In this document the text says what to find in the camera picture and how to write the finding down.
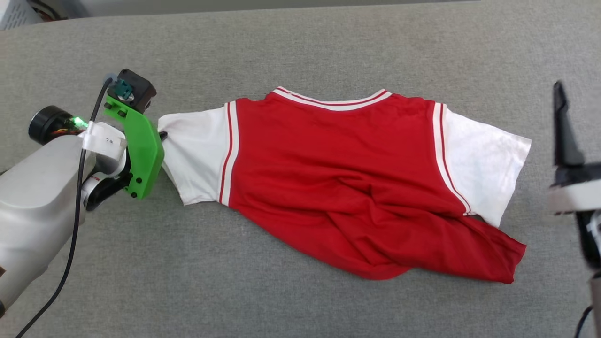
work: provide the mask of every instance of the gray table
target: gray table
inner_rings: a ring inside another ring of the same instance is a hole
[[[153,121],[278,85],[322,100],[387,88],[533,141],[501,226],[528,245],[511,285],[420,270],[363,280],[221,205],[183,207],[161,173],[150,198],[119,194],[88,215],[67,285],[30,336],[570,336],[590,273],[573,221],[546,209],[551,89],[565,81],[579,139],[599,159],[600,17],[595,0],[483,1],[103,17],[0,32],[0,169],[38,147],[26,134],[36,110],[88,116],[104,75],[125,67],[157,88]],[[25,291],[0,336],[46,302],[66,258],[62,250]]]

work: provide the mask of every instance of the basketball jersey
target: basketball jersey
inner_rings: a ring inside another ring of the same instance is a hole
[[[386,90],[326,102],[278,87],[165,115],[159,130],[184,204],[218,201],[361,277],[423,268],[511,283],[524,254],[498,226],[530,140],[445,104]]]

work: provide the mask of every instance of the neckline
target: neckline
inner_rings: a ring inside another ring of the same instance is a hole
[[[365,106],[372,105],[380,102],[383,99],[388,98],[392,95],[391,92],[385,89],[381,89],[375,92],[373,95],[368,96],[364,99],[358,100],[347,100],[347,101],[321,101],[313,99],[312,97],[304,96],[294,91],[288,90],[284,87],[278,87],[272,91],[273,94],[281,96],[287,100],[302,103],[304,105],[316,106],[319,108],[331,110],[331,111],[350,111]]]

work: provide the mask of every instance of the cable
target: cable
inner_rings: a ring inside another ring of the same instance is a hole
[[[96,105],[94,105],[94,110],[92,111],[92,116],[90,117],[91,121],[96,120],[96,115],[98,115],[98,109],[100,108],[100,104],[102,103],[102,98],[105,95],[106,89],[112,83],[112,79],[109,78],[102,85],[102,90],[98,95],[98,99],[96,100]],[[67,276],[69,276],[69,271],[71,270],[71,264],[73,263],[73,255],[75,254],[75,243],[77,242],[77,234],[79,230],[79,214],[80,214],[80,204],[81,204],[81,185],[83,181],[84,175],[84,165],[85,165],[85,149],[81,150],[81,155],[79,157],[79,171],[77,175],[77,191],[75,192],[75,220],[73,222],[73,236],[71,237],[71,249],[69,249],[69,258],[67,259],[67,266],[65,267],[65,272],[63,273],[63,277],[61,278],[60,283],[58,283],[58,287],[56,291],[50,297],[50,300],[44,305],[40,311],[25,325],[25,327],[19,332],[17,338],[23,337],[23,335],[27,332],[27,330],[34,325],[35,321],[38,320],[39,317],[52,305],[54,300],[58,297],[58,294],[61,293],[63,286],[65,285],[65,281],[67,280]]]
[[[52,13],[52,16],[54,17],[54,20],[61,20],[61,16],[58,14],[58,12],[56,12],[54,10],[54,8],[50,7],[49,5],[45,4],[44,2],[41,2],[40,0],[29,0],[29,2],[31,2],[32,4],[38,5],[38,6],[42,6],[45,9],[47,9],[48,11],[50,11],[50,13]]]
[[[591,311],[593,311],[593,306],[589,306],[587,307],[584,312],[582,313],[582,317],[580,317],[580,320],[578,321],[578,326],[576,327],[576,334],[574,335],[574,338],[578,338],[580,336],[580,331],[582,331],[582,326],[584,325],[584,321],[587,319],[588,314],[591,313]]]

